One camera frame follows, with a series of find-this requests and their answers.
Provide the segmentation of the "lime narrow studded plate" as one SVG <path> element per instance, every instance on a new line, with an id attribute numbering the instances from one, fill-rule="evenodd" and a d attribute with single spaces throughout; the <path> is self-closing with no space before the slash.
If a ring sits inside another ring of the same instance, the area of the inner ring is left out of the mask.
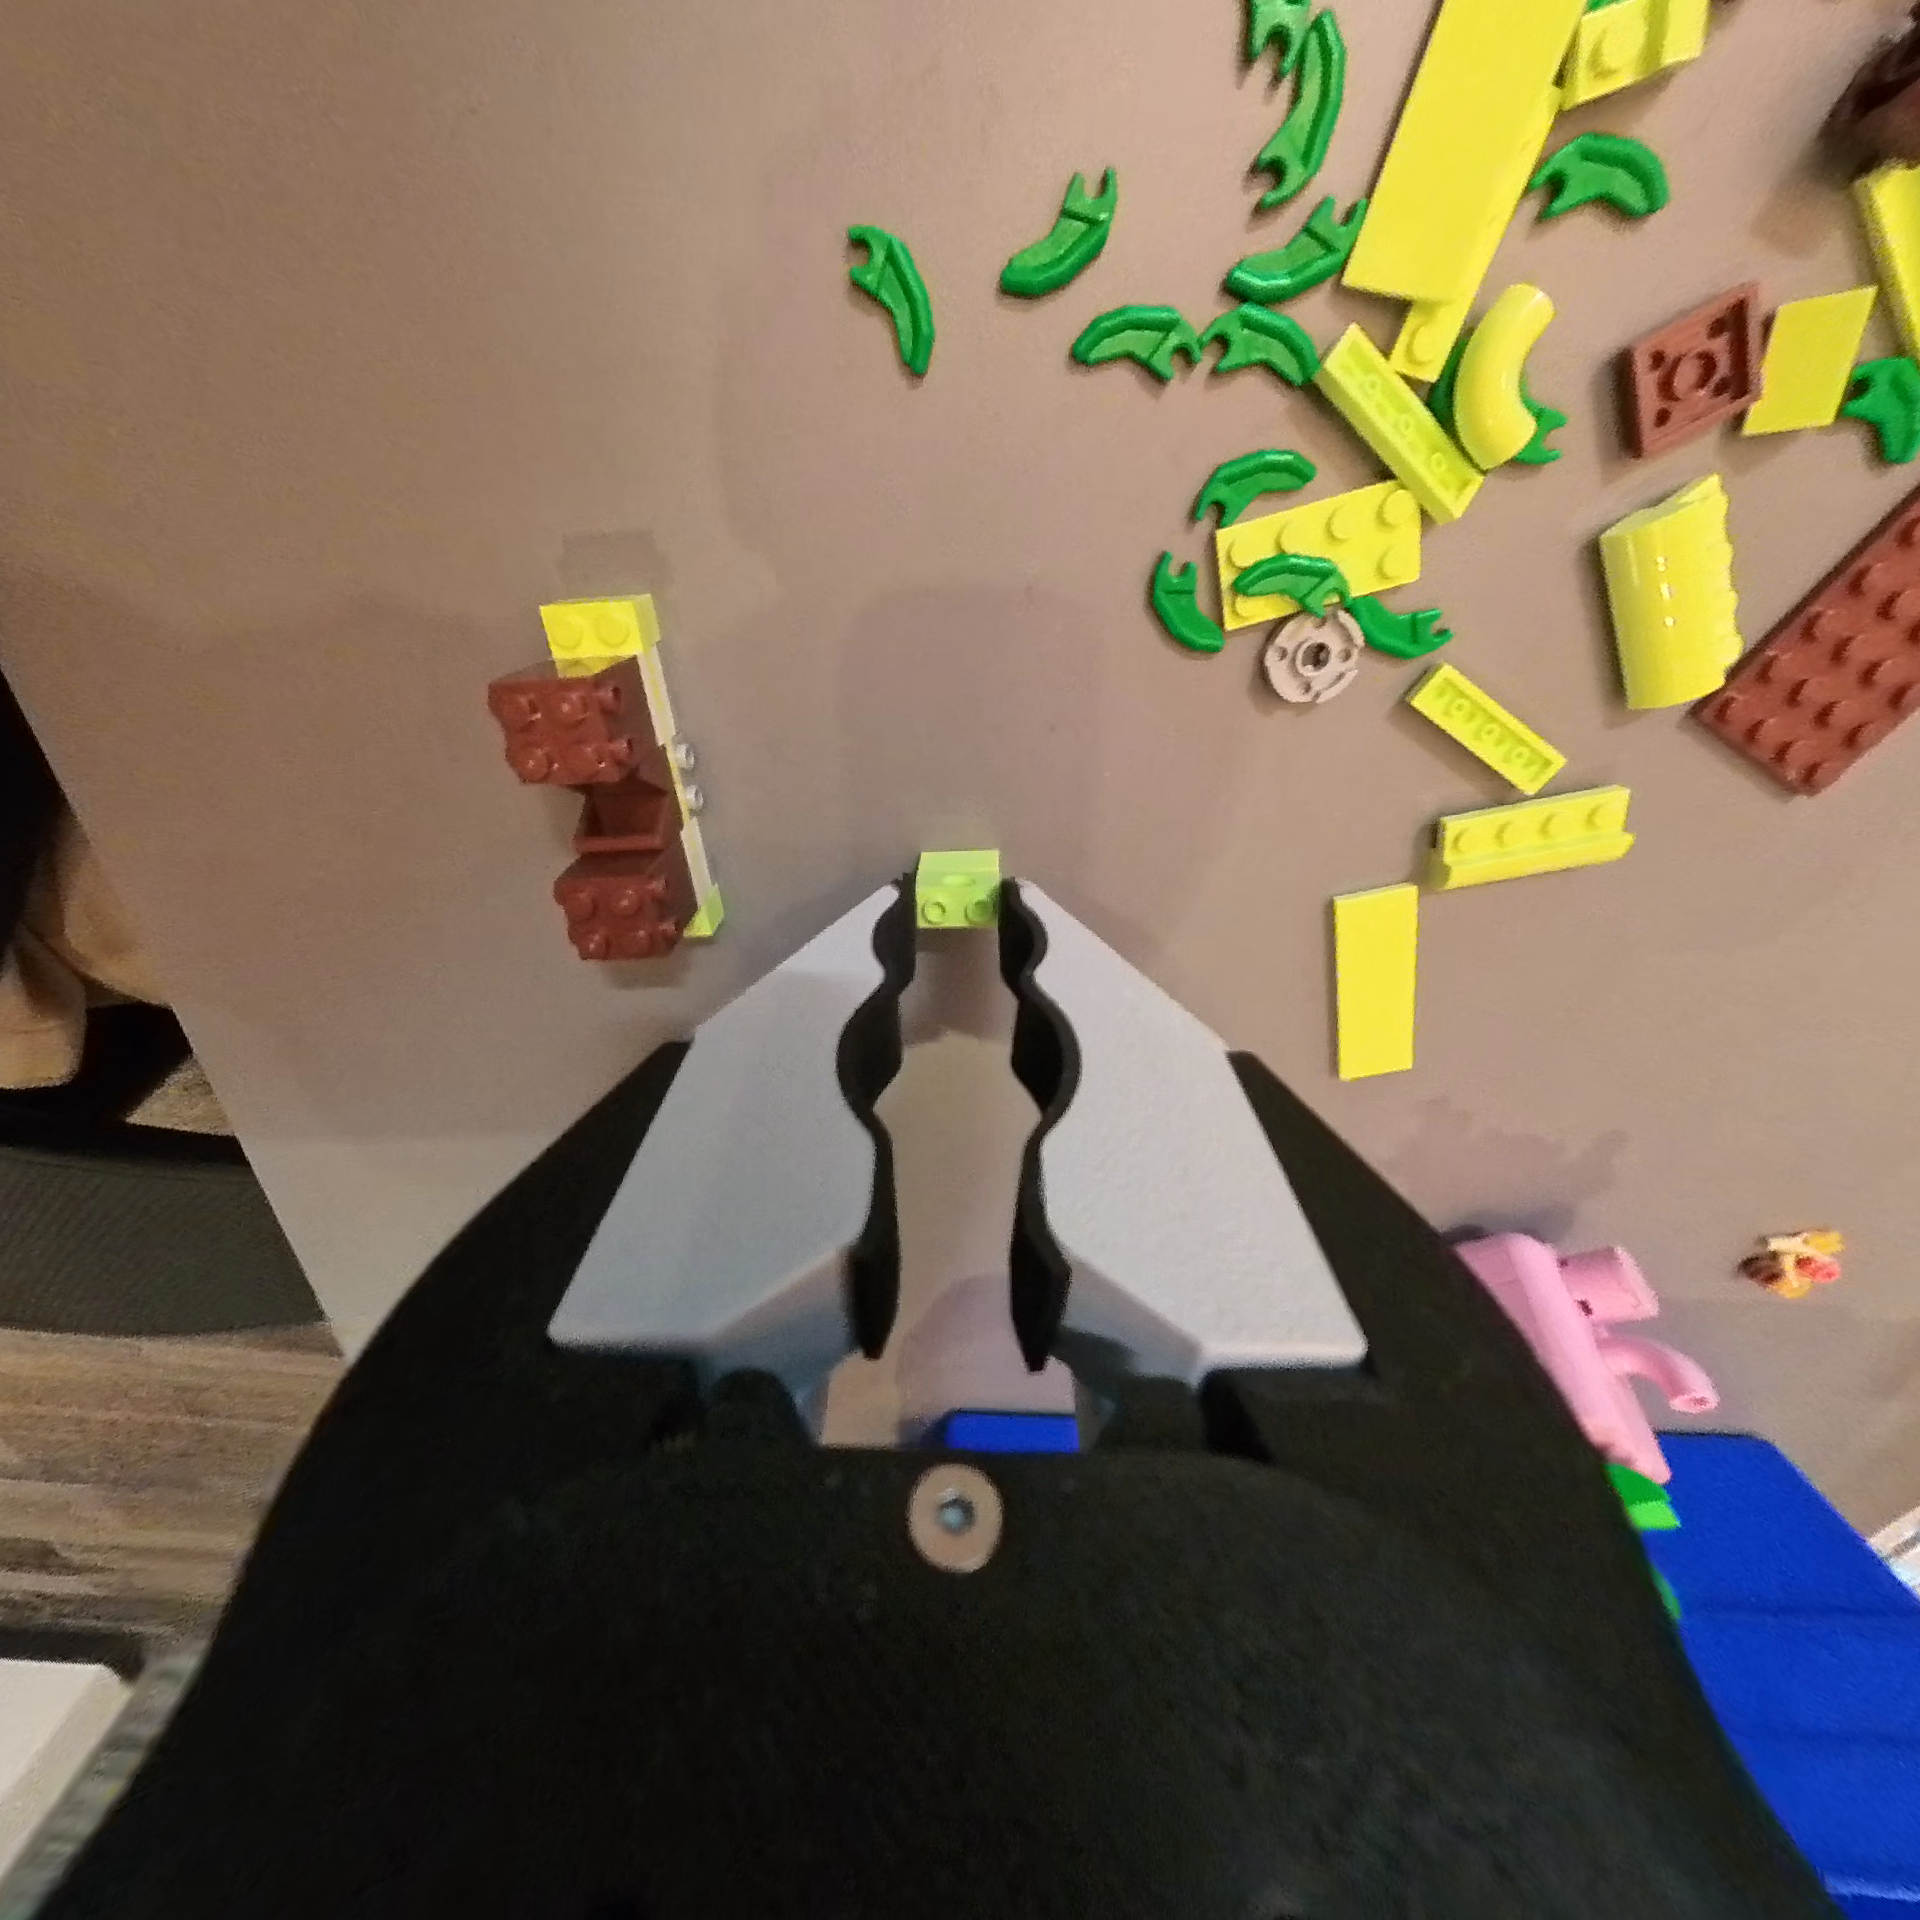
<path id="1" fill-rule="evenodd" d="M 1428 669 L 1405 695 L 1405 708 L 1522 795 L 1539 795 L 1569 766 L 1548 738 L 1452 662 Z"/>
<path id="2" fill-rule="evenodd" d="M 1359 323 L 1323 351 L 1312 384 L 1428 519 L 1464 519 L 1482 488 L 1482 468 Z"/>

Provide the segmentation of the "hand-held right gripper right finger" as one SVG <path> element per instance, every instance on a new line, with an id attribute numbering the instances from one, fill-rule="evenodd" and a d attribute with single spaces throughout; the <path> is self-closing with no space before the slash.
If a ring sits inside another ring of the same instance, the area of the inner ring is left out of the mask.
<path id="1" fill-rule="evenodd" d="M 1041 886 L 1001 886 L 1025 1142 L 1010 1316 L 1025 1365 L 1128 1378 L 1348 1370 L 1368 1338 L 1226 1040 Z"/>

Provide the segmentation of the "long lime flat tile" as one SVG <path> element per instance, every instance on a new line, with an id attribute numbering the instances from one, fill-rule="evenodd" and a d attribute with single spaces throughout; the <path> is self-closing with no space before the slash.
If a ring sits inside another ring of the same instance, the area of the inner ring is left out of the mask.
<path id="1" fill-rule="evenodd" d="M 1433 15 L 1345 283 L 1405 301 L 1465 296 L 1555 114 L 1580 3 L 1444 3 Z"/>

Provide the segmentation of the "grey round plate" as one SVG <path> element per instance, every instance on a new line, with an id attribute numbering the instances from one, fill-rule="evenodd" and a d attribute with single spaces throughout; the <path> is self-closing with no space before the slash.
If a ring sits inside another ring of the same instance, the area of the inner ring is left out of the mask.
<path id="1" fill-rule="evenodd" d="M 1360 672 L 1368 640 L 1345 608 L 1300 611 L 1274 624 L 1259 664 L 1272 693 L 1290 706 L 1325 704 Z"/>

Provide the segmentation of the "brown and lime brick assembly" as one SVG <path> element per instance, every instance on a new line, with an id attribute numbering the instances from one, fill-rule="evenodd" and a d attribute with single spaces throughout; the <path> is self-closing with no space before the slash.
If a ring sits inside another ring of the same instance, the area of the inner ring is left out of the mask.
<path id="1" fill-rule="evenodd" d="M 664 960 L 714 938 L 724 903 L 656 599 L 576 597 L 541 606 L 539 619 L 546 659 L 495 679 L 488 708 L 513 775 L 581 804 L 553 884 L 568 940 L 595 965 Z"/>

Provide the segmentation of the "small orange flower pieces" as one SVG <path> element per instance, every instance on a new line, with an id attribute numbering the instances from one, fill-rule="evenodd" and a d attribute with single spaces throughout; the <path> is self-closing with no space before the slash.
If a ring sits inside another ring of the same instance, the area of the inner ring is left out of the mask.
<path id="1" fill-rule="evenodd" d="M 1754 1240 L 1738 1270 L 1780 1298 L 1802 1300 L 1841 1279 L 1842 1255 L 1837 1229 L 1768 1234 Z"/>

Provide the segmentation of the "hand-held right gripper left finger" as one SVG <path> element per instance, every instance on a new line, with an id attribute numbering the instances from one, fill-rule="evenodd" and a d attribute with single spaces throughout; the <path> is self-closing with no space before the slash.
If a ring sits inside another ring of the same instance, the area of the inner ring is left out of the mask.
<path id="1" fill-rule="evenodd" d="M 776 1376 L 819 1427 L 832 1374 L 877 1355 L 900 1287 L 881 1093 L 917 967 L 890 880 L 695 1030 L 546 1333 Z"/>

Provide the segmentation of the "lime wide studded plate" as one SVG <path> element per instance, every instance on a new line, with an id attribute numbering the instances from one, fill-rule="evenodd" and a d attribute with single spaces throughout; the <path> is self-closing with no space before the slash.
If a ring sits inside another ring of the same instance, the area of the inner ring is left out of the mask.
<path id="1" fill-rule="evenodd" d="M 1328 560 L 1355 595 L 1411 586 L 1425 570 L 1425 512 L 1401 482 L 1323 496 L 1292 510 L 1241 519 L 1216 532 L 1221 627 L 1227 634 L 1290 616 L 1295 595 L 1244 595 L 1240 575 L 1276 557 Z"/>

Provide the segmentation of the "lime smooth slope brick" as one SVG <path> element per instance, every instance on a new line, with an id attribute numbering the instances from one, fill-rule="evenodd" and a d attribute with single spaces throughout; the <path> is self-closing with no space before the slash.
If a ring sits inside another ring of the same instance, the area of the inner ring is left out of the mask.
<path id="1" fill-rule="evenodd" d="M 1761 395 L 1747 406 L 1741 431 L 1754 437 L 1826 427 L 1851 384 L 1880 285 L 1792 300 L 1768 328 Z"/>

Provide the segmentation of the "lime elbow brick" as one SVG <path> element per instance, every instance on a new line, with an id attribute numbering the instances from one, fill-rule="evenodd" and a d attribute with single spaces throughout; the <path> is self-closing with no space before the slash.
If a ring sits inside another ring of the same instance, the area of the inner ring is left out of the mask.
<path id="1" fill-rule="evenodd" d="M 1537 405 L 1527 362 L 1555 318 L 1548 293 L 1515 280 L 1489 306 L 1465 342 L 1455 376 L 1455 429 L 1467 456 L 1493 471 L 1503 464 L 1552 464 L 1552 434 L 1569 415 Z"/>

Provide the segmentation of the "pile of assorted toy bricks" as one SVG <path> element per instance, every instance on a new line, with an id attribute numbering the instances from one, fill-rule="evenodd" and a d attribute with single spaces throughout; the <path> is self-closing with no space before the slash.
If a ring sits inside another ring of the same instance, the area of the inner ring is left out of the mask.
<path id="1" fill-rule="evenodd" d="M 1549 150 L 1545 139 L 1563 110 L 1592 104 L 1621 88 L 1658 80 L 1695 60 L 1708 37 L 1709 4 L 1586 4 L 1559 80 L 1532 114 L 1495 196 L 1479 205 L 1482 224 L 1467 251 L 1467 280 L 1449 300 L 1411 300 L 1391 365 L 1435 381 L 1482 288 L 1493 255 L 1525 194 L 1540 194 L 1540 221 L 1575 207 L 1604 205 L 1643 219 L 1667 205 L 1669 179 L 1659 155 L 1633 135 L 1586 131 Z M 1826 150 L 1851 174 L 1915 166 L 1919 160 L 1919 6 L 1847 80 L 1823 122 Z"/>

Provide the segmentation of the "lime curved slope brick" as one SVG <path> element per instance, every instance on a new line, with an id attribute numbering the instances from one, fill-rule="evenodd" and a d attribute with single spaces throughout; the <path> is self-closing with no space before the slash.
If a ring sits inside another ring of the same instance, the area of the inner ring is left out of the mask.
<path id="1" fill-rule="evenodd" d="M 1665 711 L 1716 693 L 1744 652 L 1721 477 L 1621 516 L 1597 549 L 1626 706 Z"/>

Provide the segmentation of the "large brown studded plate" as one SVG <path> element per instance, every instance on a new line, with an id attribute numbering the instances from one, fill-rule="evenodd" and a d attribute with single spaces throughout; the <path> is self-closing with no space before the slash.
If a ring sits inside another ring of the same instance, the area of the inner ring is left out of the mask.
<path id="1" fill-rule="evenodd" d="M 1690 715 L 1769 781 L 1812 798 L 1915 702 L 1919 494 L 1909 494 Z"/>

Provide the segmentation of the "blue plastic bin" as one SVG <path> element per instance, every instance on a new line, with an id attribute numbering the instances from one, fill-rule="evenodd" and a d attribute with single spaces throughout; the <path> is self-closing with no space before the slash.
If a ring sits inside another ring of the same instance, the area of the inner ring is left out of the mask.
<path id="1" fill-rule="evenodd" d="M 1915 1916 L 1915 1603 L 1779 1453 L 1634 1534 L 1563 1420 L 1226 1397 L 1233 1453 L 988 1455 L 908 1563 L 925 1916 Z"/>

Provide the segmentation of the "black office chair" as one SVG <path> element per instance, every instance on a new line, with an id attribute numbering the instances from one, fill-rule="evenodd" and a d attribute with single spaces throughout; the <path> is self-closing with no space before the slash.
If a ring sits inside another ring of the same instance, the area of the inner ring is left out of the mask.
<path id="1" fill-rule="evenodd" d="M 5 1095 L 5 1327 L 194 1338 L 322 1322 L 237 1140 Z"/>

